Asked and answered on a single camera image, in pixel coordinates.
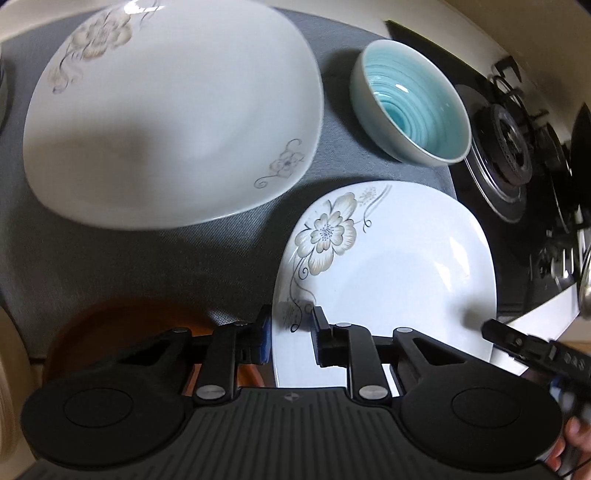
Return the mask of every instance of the kitchen counter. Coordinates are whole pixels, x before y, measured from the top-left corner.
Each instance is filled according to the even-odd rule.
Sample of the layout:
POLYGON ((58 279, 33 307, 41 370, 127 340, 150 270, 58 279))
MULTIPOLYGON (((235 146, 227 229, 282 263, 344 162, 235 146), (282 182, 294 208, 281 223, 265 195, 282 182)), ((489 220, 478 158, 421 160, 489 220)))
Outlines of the kitchen counter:
MULTIPOLYGON (((109 0, 9 0, 0 9, 0 41, 37 25, 112 3, 109 0)), ((384 37, 388 36, 384 20, 392 19, 442 46, 485 76, 491 73, 491 65, 506 55, 476 25, 439 0, 272 0, 266 3, 341 21, 384 37)), ((523 90, 528 107, 551 110, 527 79, 523 90)), ((564 125, 552 114, 549 120, 559 137, 565 140, 568 133, 564 125)), ((513 326, 544 339, 557 338, 577 315, 576 288, 570 287, 516 320, 513 326)), ((525 369, 506 355, 497 353, 493 362, 499 366, 517 374, 525 369)))

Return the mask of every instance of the ceramic bowl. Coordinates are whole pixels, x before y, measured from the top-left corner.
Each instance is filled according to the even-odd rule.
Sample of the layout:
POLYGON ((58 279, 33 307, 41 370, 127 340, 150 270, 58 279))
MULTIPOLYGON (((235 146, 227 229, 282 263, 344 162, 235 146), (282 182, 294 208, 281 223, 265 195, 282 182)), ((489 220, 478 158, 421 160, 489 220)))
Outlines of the ceramic bowl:
POLYGON ((470 120, 461 98, 409 46, 370 43, 353 68, 350 95, 364 130, 397 160, 438 167, 462 161, 470 150, 470 120))

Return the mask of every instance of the floral pattern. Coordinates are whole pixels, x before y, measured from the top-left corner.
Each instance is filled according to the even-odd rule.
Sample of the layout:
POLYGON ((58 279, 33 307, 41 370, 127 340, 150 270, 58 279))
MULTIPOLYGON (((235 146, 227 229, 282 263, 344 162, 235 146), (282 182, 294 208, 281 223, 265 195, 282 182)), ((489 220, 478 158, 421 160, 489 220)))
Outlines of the floral pattern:
POLYGON ((290 177, 298 163, 304 160, 305 155, 296 151, 300 145, 301 140, 299 138, 294 138, 293 140, 287 142, 285 150, 276 160, 271 163, 271 165, 269 165, 269 175, 257 179, 254 183, 255 188, 265 188, 269 183, 269 179, 274 177, 279 177, 282 179, 290 177))
POLYGON ((335 254, 343 255, 355 243, 357 231, 350 216, 357 208, 353 193, 323 204, 325 212, 314 221, 313 228, 302 230, 295 237, 300 258, 307 258, 310 274, 318 275, 332 265, 335 254))
POLYGON ((295 332, 304 314, 309 314, 316 304, 314 293, 306 288, 310 275, 317 276, 327 271, 337 256, 344 255, 357 240, 356 225, 362 225, 362 231, 372 225, 369 216, 392 189, 384 187, 378 194, 375 187, 361 193, 359 199, 347 192, 334 202, 323 202, 313 216, 304 223, 305 229, 295 236, 297 250, 293 257, 293 273, 289 285, 288 306, 285 310, 284 323, 295 332))
MULTIPOLYGON (((149 9, 154 12, 160 7, 149 9)), ((68 86, 79 81, 83 76, 80 62, 91 61, 102 57, 108 50, 114 50, 131 40, 133 34, 131 15, 125 8, 103 11, 79 26, 70 36, 70 42, 59 64, 49 69, 48 81, 53 93, 62 93, 68 86)))

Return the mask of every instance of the human hand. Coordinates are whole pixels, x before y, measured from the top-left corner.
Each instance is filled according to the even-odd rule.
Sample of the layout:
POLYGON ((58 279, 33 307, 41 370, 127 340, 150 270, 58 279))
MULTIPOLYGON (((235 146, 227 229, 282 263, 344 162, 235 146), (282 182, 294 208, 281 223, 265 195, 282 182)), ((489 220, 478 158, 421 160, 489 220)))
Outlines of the human hand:
MULTIPOLYGON (((564 429, 566 435, 566 442, 582 451, 580 463, 586 462, 591 458, 591 426, 572 417, 566 424, 564 429)), ((556 445, 550 452, 546 464, 554 471, 560 468, 561 460, 560 454, 566 447, 564 438, 560 438, 556 445)), ((586 463, 573 474, 573 480, 591 480, 591 462, 586 463)))

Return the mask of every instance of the frying pan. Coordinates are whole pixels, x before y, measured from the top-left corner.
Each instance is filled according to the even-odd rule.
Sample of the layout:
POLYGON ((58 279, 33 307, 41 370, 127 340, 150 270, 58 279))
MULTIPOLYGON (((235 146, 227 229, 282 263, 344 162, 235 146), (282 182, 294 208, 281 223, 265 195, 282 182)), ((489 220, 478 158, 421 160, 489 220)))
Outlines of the frying pan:
POLYGON ((584 103, 574 121, 570 141, 570 167, 578 203, 591 208, 591 112, 584 103))
POLYGON ((558 135, 550 124, 545 124, 537 131, 537 154, 542 161, 542 167, 547 172, 547 177, 550 179, 550 187, 562 227, 568 233, 568 214, 572 210, 576 210, 578 203, 573 194, 573 179, 569 161, 564 155, 558 135))

